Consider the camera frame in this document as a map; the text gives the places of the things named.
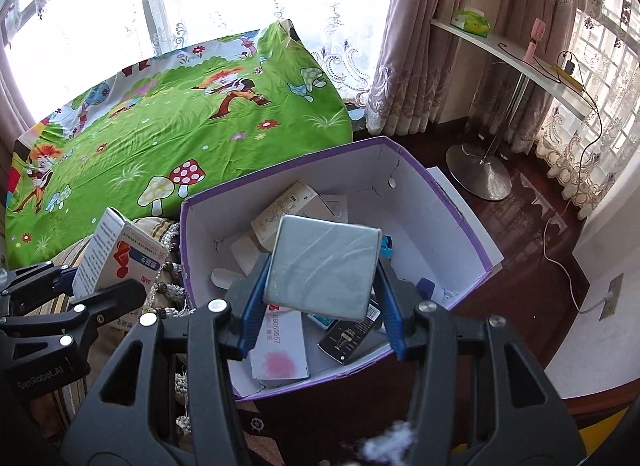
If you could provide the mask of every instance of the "red polka dot mushroom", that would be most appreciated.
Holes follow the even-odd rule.
[[[169,175],[169,180],[178,188],[178,197],[185,198],[189,194],[188,186],[205,178],[204,170],[194,159],[183,162]]]

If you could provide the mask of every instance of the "bed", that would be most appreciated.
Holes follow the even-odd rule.
[[[8,264],[51,258],[108,206],[176,219],[188,195],[351,140],[337,91],[279,22],[143,60],[18,139]]]

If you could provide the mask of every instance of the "metal stand base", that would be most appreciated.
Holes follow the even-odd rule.
[[[493,155],[482,159],[468,154],[466,145],[457,144],[447,150],[447,167],[465,190],[488,201],[501,201],[511,193],[511,177],[507,168]]]
[[[495,158],[494,153],[516,114],[527,83],[529,83],[529,78],[520,74],[494,139],[486,152],[468,144],[452,146],[447,150],[447,167],[449,167],[451,174],[466,190],[481,199],[501,201],[511,193],[509,172]]]

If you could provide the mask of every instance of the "pink curtain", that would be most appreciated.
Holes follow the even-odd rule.
[[[35,125],[31,112],[15,84],[4,48],[0,48],[0,193],[6,195],[15,140]],[[4,215],[0,219],[4,224]]]
[[[550,65],[571,39],[576,0],[500,0],[494,32],[527,48],[533,22],[540,18],[546,24],[545,35],[536,56]],[[507,64],[487,59],[471,106],[470,123],[494,134],[518,81],[519,72]],[[527,153],[542,126],[551,104],[551,96],[534,83],[529,83],[520,107],[504,135],[514,152]]]
[[[391,0],[378,67],[367,101],[374,135],[424,132],[446,89],[458,38],[430,25],[449,21],[469,0]]]

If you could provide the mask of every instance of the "black product card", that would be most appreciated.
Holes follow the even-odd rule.
[[[378,304],[374,300],[369,300],[369,309],[364,321],[335,321],[318,343],[318,347],[338,363],[347,364],[351,354],[362,343],[379,316]]]

